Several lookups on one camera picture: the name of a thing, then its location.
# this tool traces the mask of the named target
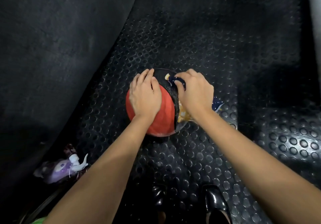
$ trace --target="black padded wall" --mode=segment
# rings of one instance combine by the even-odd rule
[[[134,0],[0,0],[0,195],[51,147]]]

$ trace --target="right hand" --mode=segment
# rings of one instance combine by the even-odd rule
[[[182,78],[186,83],[186,90],[178,80],[175,80],[179,92],[179,100],[196,119],[202,112],[212,111],[214,96],[214,87],[209,84],[200,72],[189,69],[186,72],[180,72],[175,77]]]

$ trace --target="shoe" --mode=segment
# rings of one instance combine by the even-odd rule
[[[216,185],[204,185],[202,188],[203,196],[205,197],[205,206],[207,213],[213,210],[223,211],[227,214],[230,223],[232,223],[231,212],[223,194]]]
[[[152,189],[152,201],[158,211],[165,211],[164,200],[166,197],[166,186],[163,184],[153,184]]]

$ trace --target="black coin-pattern mat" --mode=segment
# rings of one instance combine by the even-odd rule
[[[307,0],[136,0],[65,128],[91,164],[127,126],[125,95],[146,68],[202,72],[224,102],[221,117],[320,187],[321,114]],[[144,221],[153,182],[167,186],[168,219],[204,222],[196,211],[201,187],[214,183],[233,223],[272,223],[195,123],[170,137],[145,138],[117,218]]]

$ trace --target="patterned cloth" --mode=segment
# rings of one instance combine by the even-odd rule
[[[175,80],[180,81],[184,89],[186,89],[186,83],[182,78],[172,77],[169,74],[165,76],[165,79],[170,83],[171,87],[176,86],[174,83]],[[219,100],[216,96],[213,97],[212,102],[212,110],[215,112],[218,112],[218,110],[221,109],[221,106],[223,105],[223,101]],[[179,101],[179,118],[177,120],[178,122],[182,121],[194,121],[194,119],[190,116],[190,114],[185,110],[185,108],[182,106],[182,103]]]

